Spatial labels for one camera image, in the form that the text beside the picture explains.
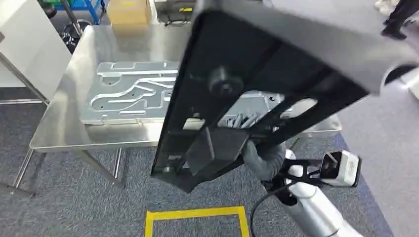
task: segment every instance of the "metal rod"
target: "metal rod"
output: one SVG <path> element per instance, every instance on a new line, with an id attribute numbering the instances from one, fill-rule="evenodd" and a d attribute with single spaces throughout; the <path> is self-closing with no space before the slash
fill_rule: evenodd
<path id="1" fill-rule="evenodd" d="M 40 99 L 0 100 L 0 105 L 38 104 L 38 103 L 42 103 L 42 100 Z"/>
<path id="2" fill-rule="evenodd" d="M 31 157 L 34 154 L 34 149 L 29 148 L 28 152 L 26 153 L 25 159 L 23 160 L 22 166 L 19 169 L 19 173 L 17 173 L 16 179 L 14 181 L 13 186 L 18 188 L 22 183 L 23 176 L 25 175 L 26 169 L 28 168 L 29 161 L 31 161 Z"/>
<path id="3" fill-rule="evenodd" d="M 13 187 L 11 185 L 8 185 L 8 184 L 5 184 L 5 183 L 0 183 L 0 190 L 4 190 L 4 191 L 6 191 L 10 194 L 16 194 L 16 195 L 19 195 L 19 196 L 22 196 L 22 197 L 25 197 L 25 198 L 31 198 L 31 197 L 35 196 L 34 193 L 27 192 L 23 189 L 15 188 L 15 187 Z"/>
<path id="4" fill-rule="evenodd" d="M 304 143 L 304 138 L 301 138 L 301 137 L 297 138 L 293 142 L 293 144 L 290 146 L 290 150 L 291 151 L 297 150 L 303 143 Z"/>
<path id="5" fill-rule="evenodd" d="M 49 104 L 49 100 L 42 95 L 42 93 L 32 85 L 32 83 L 23 75 L 12 62 L 10 62 L 6 56 L 0 52 L 0 62 L 3 62 L 4 66 L 12 72 L 12 74 L 17 77 L 28 89 L 30 89 L 40 100 L 42 100 L 46 105 Z"/>
<path id="6" fill-rule="evenodd" d="M 115 177 L 115 179 L 118 179 L 119 164 L 121 162 L 121 153 L 122 153 L 122 148 L 118 148 L 117 157 L 115 159 L 115 165 L 114 165 L 114 177 Z"/>
<path id="7" fill-rule="evenodd" d="M 97 162 L 91 154 L 87 151 L 79 151 L 78 154 L 81 158 L 83 158 L 87 163 L 89 163 L 91 166 L 93 166 L 94 169 L 99 171 L 107 180 L 111 181 L 113 185 L 124 188 L 122 183 L 116 179 L 105 167 L 103 167 L 99 162 Z"/>
<path id="8" fill-rule="evenodd" d="M 73 27 L 76 30 L 77 35 L 79 35 L 79 37 L 81 37 L 82 34 L 83 34 L 83 30 L 80 27 L 79 22 L 77 21 L 77 17 L 74 15 L 73 11 L 71 10 L 71 7 L 68 4 L 68 1 L 67 0 L 60 0 L 60 1 L 61 1 L 61 4 L 63 5 L 64 9 L 66 10 L 66 13 L 67 13 L 68 17 L 70 18 L 71 23 L 73 23 Z"/>

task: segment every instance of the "yellow rectangle marking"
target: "yellow rectangle marking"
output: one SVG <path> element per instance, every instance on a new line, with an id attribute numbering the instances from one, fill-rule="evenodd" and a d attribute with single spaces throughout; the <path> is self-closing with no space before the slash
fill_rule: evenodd
<path id="1" fill-rule="evenodd" d="M 245 207 L 243 206 L 217 207 L 217 208 L 196 209 L 196 210 L 163 211 L 163 212 L 147 211 L 144 236 L 145 237 L 153 236 L 153 221 L 187 219 L 187 218 L 209 217 L 209 216 L 225 216 L 225 215 L 238 215 L 242 237 L 250 236 Z"/>

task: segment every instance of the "white cabinet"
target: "white cabinet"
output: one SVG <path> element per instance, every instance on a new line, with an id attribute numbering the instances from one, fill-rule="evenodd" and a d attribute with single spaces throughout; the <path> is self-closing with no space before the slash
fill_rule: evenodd
<path id="1" fill-rule="evenodd" d="M 0 0 L 0 53 L 47 99 L 71 54 L 36 0 Z M 24 86 L 0 62 L 0 87 Z"/>

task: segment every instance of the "table leg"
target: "table leg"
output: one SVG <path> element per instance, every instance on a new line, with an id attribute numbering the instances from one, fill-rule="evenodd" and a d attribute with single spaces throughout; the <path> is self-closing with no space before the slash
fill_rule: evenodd
<path id="1" fill-rule="evenodd" d="M 290 150 L 295 152 L 303 143 L 305 142 L 304 138 L 297 138 L 293 144 L 290 146 Z"/>
<path id="2" fill-rule="evenodd" d="M 13 186 L 18 188 L 20 183 L 22 183 L 23 176 L 26 173 L 26 169 L 28 169 L 29 162 L 31 161 L 32 155 L 34 154 L 34 149 L 28 150 L 26 153 L 25 159 L 23 160 L 22 166 L 19 169 L 19 173 L 17 173 L 16 179 L 14 181 Z"/>
<path id="3" fill-rule="evenodd" d="M 122 153 L 122 148 L 118 148 L 117 157 L 115 159 L 115 165 L 114 165 L 114 177 L 115 177 L 115 179 L 118 179 L 119 165 L 121 163 L 121 153 Z"/>
<path id="4" fill-rule="evenodd" d="M 78 152 L 81 158 L 83 158 L 87 163 L 89 163 L 93 168 L 95 168 L 99 173 L 101 173 L 105 178 L 112 182 L 118 188 L 124 188 L 123 184 L 115 178 L 105 167 L 103 167 L 99 162 L 97 162 L 93 156 L 87 151 Z"/>
<path id="5" fill-rule="evenodd" d="M 4 190 L 10 194 L 16 194 L 16 195 L 26 197 L 26 198 L 31 198 L 35 195 L 34 193 L 27 192 L 23 189 L 16 188 L 12 185 L 8 185 L 5 183 L 0 183 L 0 190 Z"/>

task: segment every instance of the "machined metal plate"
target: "machined metal plate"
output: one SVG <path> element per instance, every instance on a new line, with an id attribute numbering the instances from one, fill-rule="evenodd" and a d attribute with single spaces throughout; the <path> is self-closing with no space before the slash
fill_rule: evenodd
<path id="1" fill-rule="evenodd" d="M 99 64 L 81 106 L 81 122 L 92 125 L 163 122 L 178 66 L 177 62 Z M 219 125 L 225 125 L 238 114 L 263 116 L 281 101 L 279 94 L 249 91 L 230 108 Z"/>

